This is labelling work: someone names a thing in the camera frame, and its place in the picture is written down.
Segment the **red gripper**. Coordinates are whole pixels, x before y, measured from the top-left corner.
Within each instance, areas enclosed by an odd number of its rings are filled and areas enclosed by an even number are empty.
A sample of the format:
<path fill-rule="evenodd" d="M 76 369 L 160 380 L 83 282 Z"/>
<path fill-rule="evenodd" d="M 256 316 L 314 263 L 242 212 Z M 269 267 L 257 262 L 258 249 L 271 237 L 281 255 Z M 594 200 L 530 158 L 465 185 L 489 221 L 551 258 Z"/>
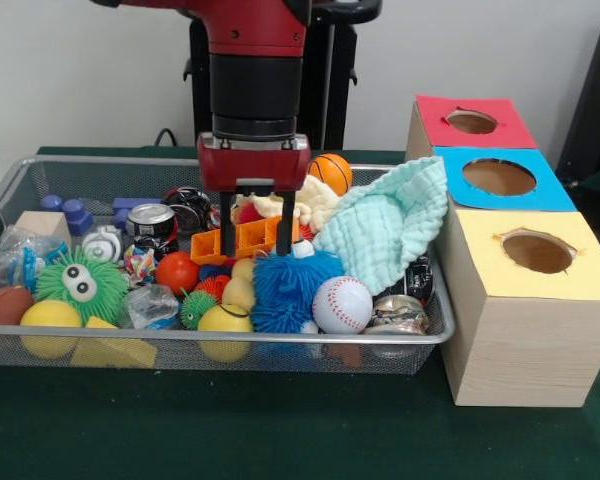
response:
<path fill-rule="evenodd" d="M 276 252 L 289 255 L 293 243 L 295 191 L 302 187 L 310 162 L 308 138 L 296 134 L 290 140 L 242 141 L 204 132 L 198 137 L 197 152 L 205 187 L 221 192 L 221 254 L 235 255 L 235 225 L 231 220 L 233 193 L 251 188 L 279 192 L 283 199 Z"/>

